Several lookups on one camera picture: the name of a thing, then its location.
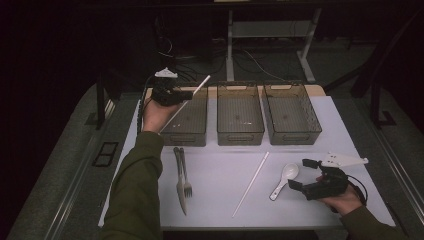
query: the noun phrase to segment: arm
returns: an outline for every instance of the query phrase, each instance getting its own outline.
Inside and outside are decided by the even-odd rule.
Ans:
[[[177,108],[155,101],[145,107],[143,131],[113,180],[100,239],[161,239],[158,179],[163,139],[157,133]]]
[[[379,222],[371,212],[362,205],[352,186],[337,197],[328,197],[319,201],[334,207],[342,216],[341,221],[353,239],[408,239],[395,228]]]

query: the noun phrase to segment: green sleeve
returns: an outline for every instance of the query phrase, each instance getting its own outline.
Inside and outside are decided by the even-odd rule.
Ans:
[[[141,132],[110,189],[100,239],[161,239],[158,179],[163,139]]]
[[[394,227],[379,222],[364,206],[346,214],[341,218],[341,221],[355,240],[408,239]]]

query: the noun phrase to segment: hand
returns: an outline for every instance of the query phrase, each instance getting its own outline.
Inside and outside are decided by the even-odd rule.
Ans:
[[[358,194],[350,184],[343,194],[336,197],[321,198],[318,201],[334,207],[342,216],[362,206]]]
[[[159,133],[179,107],[179,105],[164,107],[155,100],[146,99],[144,101],[142,131]]]

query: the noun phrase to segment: white straw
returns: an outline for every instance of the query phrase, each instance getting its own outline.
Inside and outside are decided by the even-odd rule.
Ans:
[[[193,97],[203,87],[203,85],[205,85],[205,83],[209,80],[209,78],[211,78],[210,75],[208,75],[205,78],[205,80],[203,80],[203,82],[196,88],[196,90],[194,90]],[[175,116],[177,116],[177,114],[183,109],[183,107],[185,107],[185,105],[187,105],[187,103],[188,103],[188,101],[185,101],[183,103],[183,105],[174,113],[174,115],[172,115],[171,119],[169,119],[169,121],[165,124],[165,126],[162,128],[162,130],[160,130],[161,132],[163,131],[163,129],[166,128],[166,126],[168,126],[168,124],[175,118]]]
[[[247,193],[249,192],[250,187],[252,187],[253,182],[255,181],[256,176],[258,176],[258,173],[259,173],[259,171],[261,170],[262,165],[264,165],[265,160],[268,158],[268,155],[269,155],[269,152],[266,152],[266,154],[265,154],[264,158],[262,159],[261,164],[259,165],[258,169],[256,170],[255,176],[253,176],[252,180],[250,181],[250,184],[249,184],[249,186],[247,187],[246,192],[244,192],[244,195],[243,195],[243,197],[241,198],[241,200],[240,200],[240,202],[239,202],[239,205],[237,206],[236,210],[234,211],[234,213],[233,213],[233,216],[232,216],[232,217],[234,217],[234,216],[236,215],[236,213],[237,213],[238,209],[240,208],[241,204],[243,203],[244,198],[246,197]]]

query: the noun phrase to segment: plastic spoon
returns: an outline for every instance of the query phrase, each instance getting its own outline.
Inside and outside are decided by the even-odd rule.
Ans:
[[[278,186],[275,188],[274,192],[272,192],[271,196],[269,198],[272,201],[275,201],[277,199],[278,194],[280,193],[281,189],[283,189],[284,185],[287,184],[288,179],[294,179],[297,177],[297,174],[299,174],[299,167],[295,163],[289,163],[286,164],[283,168],[283,172],[281,174],[281,180]]]

